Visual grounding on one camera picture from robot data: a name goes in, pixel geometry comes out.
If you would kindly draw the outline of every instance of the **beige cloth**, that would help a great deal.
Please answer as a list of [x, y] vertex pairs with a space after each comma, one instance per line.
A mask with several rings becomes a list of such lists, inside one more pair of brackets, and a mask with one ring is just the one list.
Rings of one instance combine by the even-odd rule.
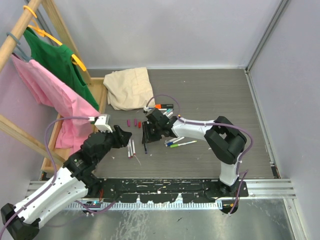
[[154, 96], [146, 67], [115, 71], [104, 77], [108, 104], [115, 110], [141, 109]]

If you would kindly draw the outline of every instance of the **green marker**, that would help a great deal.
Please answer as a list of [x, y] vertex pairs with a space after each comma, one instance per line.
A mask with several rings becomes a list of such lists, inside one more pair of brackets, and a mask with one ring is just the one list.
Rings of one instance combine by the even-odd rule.
[[185, 143], [180, 143], [180, 144], [173, 144], [170, 146], [170, 148], [175, 148], [175, 147], [179, 147], [179, 146], [183, 146], [183, 145], [187, 145], [187, 144], [193, 144], [193, 143], [196, 143], [197, 140], [194, 140], [194, 141], [189, 141], [189, 142], [185, 142]]

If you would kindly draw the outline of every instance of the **white marker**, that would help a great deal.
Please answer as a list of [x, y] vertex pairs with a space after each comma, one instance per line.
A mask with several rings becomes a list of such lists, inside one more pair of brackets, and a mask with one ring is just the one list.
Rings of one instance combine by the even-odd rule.
[[168, 108], [158, 108], [159, 111], [167, 111]]
[[130, 158], [134, 155], [132, 152], [132, 145], [131, 145], [131, 139], [129, 139], [129, 150], [130, 150]]
[[179, 139], [179, 137], [175, 137], [175, 138], [172, 138], [170, 140], [164, 141], [164, 144], [171, 143], [171, 142], [173, 142], [174, 140], [177, 140], [177, 139]]
[[129, 144], [126, 146], [126, 149], [128, 150], [128, 158], [131, 158], [131, 156], [130, 156], [130, 146], [129, 146]]
[[174, 112], [172, 111], [167, 115], [167, 117], [170, 118], [173, 114], [174, 114]]
[[136, 155], [135, 142], [132, 140], [133, 155]]
[[171, 146], [172, 144], [175, 144], [175, 143], [181, 141], [181, 140], [184, 139], [184, 138], [185, 138], [184, 136], [178, 137], [176, 140], [174, 140], [174, 141], [172, 141], [172, 142], [168, 142], [165, 146], [166, 146], [166, 147], [169, 147], [169, 146]]
[[168, 109], [163, 115], [168, 116], [168, 114], [170, 114], [170, 113], [173, 112], [173, 111], [174, 111], [173, 109]]
[[197, 142], [197, 140], [184, 142], [184, 143], [180, 143], [180, 144], [173, 144], [173, 145], [170, 146], [170, 148], [175, 148], [175, 147], [179, 147], [179, 146], [183, 146], [183, 145], [187, 145], [187, 144], [193, 144], [193, 143], [196, 143], [196, 142]]

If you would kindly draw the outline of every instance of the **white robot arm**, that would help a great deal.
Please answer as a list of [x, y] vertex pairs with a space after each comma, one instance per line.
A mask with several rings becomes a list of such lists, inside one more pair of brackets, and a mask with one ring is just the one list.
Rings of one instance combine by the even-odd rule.
[[39, 229], [67, 205], [85, 196], [95, 196], [101, 189], [101, 182], [92, 171], [111, 148], [127, 146], [132, 133], [123, 131], [118, 125], [111, 129], [105, 123], [105, 115], [92, 121], [100, 131], [89, 135], [56, 176], [21, 202], [7, 203], [1, 208], [3, 224], [17, 215], [6, 227], [14, 240], [32, 240]]
[[151, 143], [165, 137], [189, 137], [208, 142], [221, 162], [220, 190], [233, 193], [238, 187], [239, 157], [244, 151], [246, 137], [225, 117], [196, 121], [174, 116], [168, 118], [157, 108], [146, 113], [148, 121], [142, 123], [142, 143]]

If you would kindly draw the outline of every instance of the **pink shirt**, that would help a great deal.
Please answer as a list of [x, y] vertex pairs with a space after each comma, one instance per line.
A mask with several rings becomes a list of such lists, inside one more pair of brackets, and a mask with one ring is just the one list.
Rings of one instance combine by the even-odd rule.
[[[96, 117], [99, 115], [99, 112], [90, 103], [37, 61], [32, 59], [24, 62], [15, 54], [11, 55], [11, 59], [37, 103], [54, 107], [63, 117]], [[92, 125], [87, 120], [64, 120], [55, 147], [72, 148], [70, 150], [72, 154], [80, 149], [90, 133], [92, 133]]]

